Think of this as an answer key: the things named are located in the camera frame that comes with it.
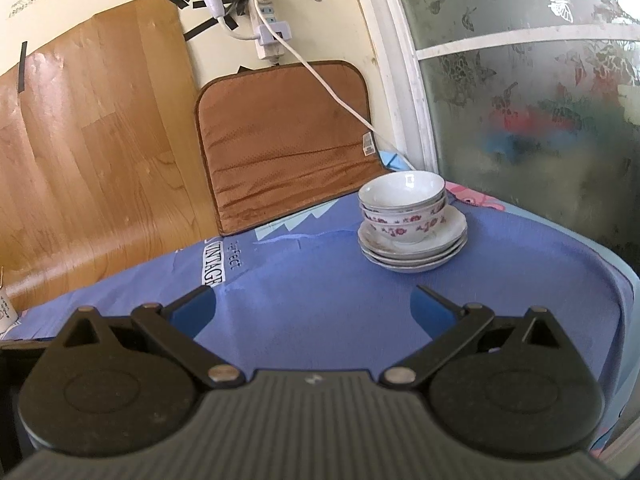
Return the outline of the wooden laminate board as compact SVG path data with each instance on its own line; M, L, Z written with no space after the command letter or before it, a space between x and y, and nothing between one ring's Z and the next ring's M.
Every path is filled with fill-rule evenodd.
M1 264L39 306L217 231L177 9L96 14L1 77Z

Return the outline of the white enamel mug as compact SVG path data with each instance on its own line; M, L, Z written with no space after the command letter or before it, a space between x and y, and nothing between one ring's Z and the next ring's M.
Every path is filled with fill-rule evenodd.
M15 326L18 321L18 314L13 307L11 299L6 294L4 286L4 269L0 270L0 335L5 334Z

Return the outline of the floral plate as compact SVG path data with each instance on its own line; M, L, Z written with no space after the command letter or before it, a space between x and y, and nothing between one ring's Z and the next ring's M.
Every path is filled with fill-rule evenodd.
M451 247L462 238L468 238L468 222L466 217L456 207L448 205L444 209L442 223L436 226L425 240L417 243L401 243L388 240L381 235L375 234L372 228L362 222L357 232L359 244L363 248L372 250L385 257L399 257L403 255L430 256L442 252Z
M455 256L459 255L462 252L463 246L459 246L458 248L454 248L451 252L447 252L446 255L440 255L435 259L431 259L430 261L418 261L417 263L410 263L408 260L393 260L390 259L389 262L385 262L381 257L371 256L364 249L361 251L364 255L364 258L370 261L370 263L376 264L377 266L382 266L382 268L386 270L390 270L393 272L398 272L401 274L417 274L420 272L427 272L431 270L435 270L440 266L448 263Z
M444 260L446 258L452 257L458 252L462 251L462 248L466 245L468 240L466 238L462 238L455 242L451 247L446 248L442 252L438 254L430 255L430 256L412 256L403 255L401 258L399 257L385 257L377 254L376 252L372 252L367 248L360 247L360 250L369 258L381 261L385 264L394 264L395 266L422 266L422 264L433 263L439 260Z

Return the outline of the red floral bowl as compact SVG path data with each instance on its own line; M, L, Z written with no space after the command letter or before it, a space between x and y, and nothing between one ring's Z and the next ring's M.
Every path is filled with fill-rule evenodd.
M441 198L435 203L423 206L417 206L406 210L391 209L372 209L364 205L360 205L363 217L369 221L379 224L409 224L416 222L431 221L438 217L447 205L446 197Z
M410 217L384 217L362 211L364 222L375 232L388 240L401 243L417 243L442 223L443 211L437 214L414 214Z
M439 174L424 170L383 174L358 191L360 203L373 209L400 209L434 200L445 188Z

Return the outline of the floral plate back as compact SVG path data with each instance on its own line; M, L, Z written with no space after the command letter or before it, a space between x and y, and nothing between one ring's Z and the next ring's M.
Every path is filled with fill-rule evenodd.
M448 205L444 209L442 223L436 226L425 240L417 243L401 243L388 240L381 235L375 234L372 228L362 222L357 232L359 244L363 248L372 250L385 257L399 257L403 255L430 256L442 252L451 247L462 238L468 238L468 222L466 217L456 207Z

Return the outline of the brown seat cushion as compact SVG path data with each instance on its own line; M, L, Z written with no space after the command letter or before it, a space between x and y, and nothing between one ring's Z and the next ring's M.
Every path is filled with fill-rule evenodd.
M368 128L300 64L209 81L195 123L224 235L355 192L385 171L367 148Z

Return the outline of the frosted floral glass door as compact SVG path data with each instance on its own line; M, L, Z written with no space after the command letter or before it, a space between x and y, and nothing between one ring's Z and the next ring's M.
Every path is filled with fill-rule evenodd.
M639 262L639 0L361 0L413 165Z

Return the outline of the blue patterned tablecloth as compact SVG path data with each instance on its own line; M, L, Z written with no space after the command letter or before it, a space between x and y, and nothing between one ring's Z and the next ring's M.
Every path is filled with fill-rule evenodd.
M54 336L79 307L126 315L210 288L212 320L196 341L252 374L264 368L381 373L427 342L413 321L418 285L457 304L500 315L549 309L598 378L606 409L603 448L639 371L639 280L615 252L461 185L450 202L468 241L454 258L418 274L390 272L360 252L355 195L244 233L202 240L22 313L8 339Z

